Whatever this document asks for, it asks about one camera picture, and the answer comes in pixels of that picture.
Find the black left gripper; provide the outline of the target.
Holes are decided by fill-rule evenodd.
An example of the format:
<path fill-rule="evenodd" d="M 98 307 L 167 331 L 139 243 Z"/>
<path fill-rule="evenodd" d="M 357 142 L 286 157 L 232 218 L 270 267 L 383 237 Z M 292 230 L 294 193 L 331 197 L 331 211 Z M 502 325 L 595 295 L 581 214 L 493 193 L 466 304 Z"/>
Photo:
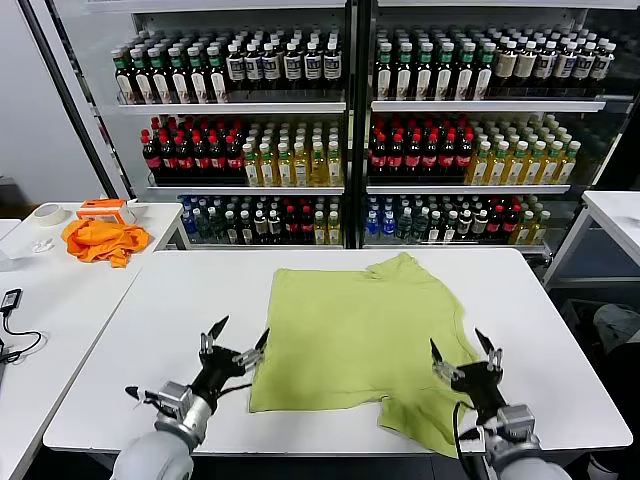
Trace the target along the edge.
<path fill-rule="evenodd" d="M 229 316 L 214 323 L 207 333 L 200 334 L 199 360 L 201 371 L 192 382 L 192 393 L 203 400 L 217 400 L 230 378 L 242 377 L 263 360 L 270 333 L 267 328 L 255 346 L 243 353 L 226 347 L 214 347 Z"/>

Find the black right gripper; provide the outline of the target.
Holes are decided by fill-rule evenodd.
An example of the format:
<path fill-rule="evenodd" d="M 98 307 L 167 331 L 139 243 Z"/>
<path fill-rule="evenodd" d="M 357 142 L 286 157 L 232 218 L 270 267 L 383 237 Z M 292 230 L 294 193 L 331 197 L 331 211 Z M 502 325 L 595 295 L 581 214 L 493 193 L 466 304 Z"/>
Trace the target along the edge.
<path fill-rule="evenodd" d="M 489 420 L 507 405 L 498 388 L 503 378 L 503 349 L 496 348 L 478 328 L 475 333 L 487 355 L 487 361 L 454 367 L 443 360 L 435 342 L 430 340 L 432 370 L 443 382 L 450 384 L 454 391 L 469 396 L 479 420 Z"/>

